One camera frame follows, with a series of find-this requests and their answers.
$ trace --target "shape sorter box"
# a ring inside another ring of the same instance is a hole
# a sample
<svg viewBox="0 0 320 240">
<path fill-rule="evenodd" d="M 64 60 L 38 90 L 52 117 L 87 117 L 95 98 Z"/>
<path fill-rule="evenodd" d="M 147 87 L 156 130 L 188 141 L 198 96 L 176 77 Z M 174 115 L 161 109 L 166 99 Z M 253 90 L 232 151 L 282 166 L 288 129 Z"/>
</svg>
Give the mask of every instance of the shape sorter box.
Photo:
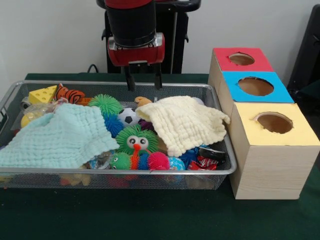
<svg viewBox="0 0 320 240">
<path fill-rule="evenodd" d="M 224 71 L 218 98 L 222 111 L 231 116 L 234 102 L 294 103 L 275 72 Z"/>
<path fill-rule="evenodd" d="M 298 105 L 236 102 L 231 122 L 235 198 L 298 199 L 320 151 Z"/>
<path fill-rule="evenodd" d="M 260 48 L 214 48 L 210 64 L 208 84 L 218 93 L 222 72 L 274 72 Z"/>
</svg>

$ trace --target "white wall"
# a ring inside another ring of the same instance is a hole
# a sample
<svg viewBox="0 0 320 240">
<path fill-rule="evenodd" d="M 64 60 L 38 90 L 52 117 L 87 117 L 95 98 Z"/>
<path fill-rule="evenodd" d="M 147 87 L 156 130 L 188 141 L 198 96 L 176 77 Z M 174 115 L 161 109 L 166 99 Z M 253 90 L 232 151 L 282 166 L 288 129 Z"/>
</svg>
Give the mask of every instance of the white wall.
<svg viewBox="0 0 320 240">
<path fill-rule="evenodd" d="M 287 84 L 318 0 L 203 0 L 189 14 L 184 73 L 207 73 L 213 47 L 257 47 Z"/>
<path fill-rule="evenodd" d="M 259 47 L 285 83 L 317 0 L 202 0 L 189 14 L 183 72 L 208 73 L 213 47 Z M 0 1 L 0 97 L 27 73 L 106 71 L 95 0 Z"/>
</svg>

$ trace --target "metal mesh basket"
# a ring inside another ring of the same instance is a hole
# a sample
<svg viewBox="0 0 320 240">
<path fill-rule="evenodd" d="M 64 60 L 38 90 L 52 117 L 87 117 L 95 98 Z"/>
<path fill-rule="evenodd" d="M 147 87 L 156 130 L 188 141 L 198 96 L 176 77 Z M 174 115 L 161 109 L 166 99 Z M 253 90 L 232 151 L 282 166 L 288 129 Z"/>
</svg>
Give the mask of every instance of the metal mesh basket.
<svg viewBox="0 0 320 240">
<path fill-rule="evenodd" d="M 123 105 L 135 108 L 138 96 L 158 100 L 172 96 L 200 98 L 206 106 L 220 110 L 215 90 L 206 84 L 164 84 L 156 90 L 153 84 L 137 83 L 135 92 L 128 92 L 126 83 L 85 81 L 22 81 L 11 86 L 0 102 L 0 146 L 14 137 L 23 116 L 20 104 L 30 91 L 63 83 L 69 89 L 83 91 L 86 97 L 108 94 Z M 236 170 L 233 148 L 226 135 L 217 150 L 227 152 L 219 170 L 102 170 L 0 168 L 0 187 L 8 188 L 88 188 L 88 189 L 211 189 L 216 190 L 228 174 Z"/>
</svg>

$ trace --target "orange tiger toy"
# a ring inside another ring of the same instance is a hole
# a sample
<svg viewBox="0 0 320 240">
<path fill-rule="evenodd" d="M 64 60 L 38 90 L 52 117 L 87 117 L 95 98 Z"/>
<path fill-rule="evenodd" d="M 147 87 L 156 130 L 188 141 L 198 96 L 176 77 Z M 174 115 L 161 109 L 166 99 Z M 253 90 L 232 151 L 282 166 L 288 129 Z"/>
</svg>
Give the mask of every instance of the orange tiger toy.
<svg viewBox="0 0 320 240">
<path fill-rule="evenodd" d="M 58 90 L 55 93 L 54 99 L 57 101 L 60 98 L 65 98 L 69 101 L 70 104 L 76 104 L 77 102 L 81 102 L 81 100 L 86 95 L 79 90 L 69 90 L 67 87 L 63 86 L 61 83 L 59 84 Z"/>
</svg>

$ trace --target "green table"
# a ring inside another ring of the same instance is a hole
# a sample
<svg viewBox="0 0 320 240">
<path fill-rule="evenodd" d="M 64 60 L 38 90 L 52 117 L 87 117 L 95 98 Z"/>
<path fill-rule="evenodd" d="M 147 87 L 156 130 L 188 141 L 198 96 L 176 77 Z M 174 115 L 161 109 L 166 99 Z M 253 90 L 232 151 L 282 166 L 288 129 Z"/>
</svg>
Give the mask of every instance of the green table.
<svg viewBox="0 0 320 240">
<path fill-rule="evenodd" d="M 106 74 L 59 76 L 26 78 L 119 81 L 119 76 Z M 205 83 L 207 79 L 205 74 L 164 76 L 164 82 Z M 313 168 L 299 200 L 235 200 L 228 178 L 216 191 L 1 189 L 0 226 L 0 240 L 129 239 L 133 235 L 153 240 L 316 240 L 320 172 Z"/>
</svg>

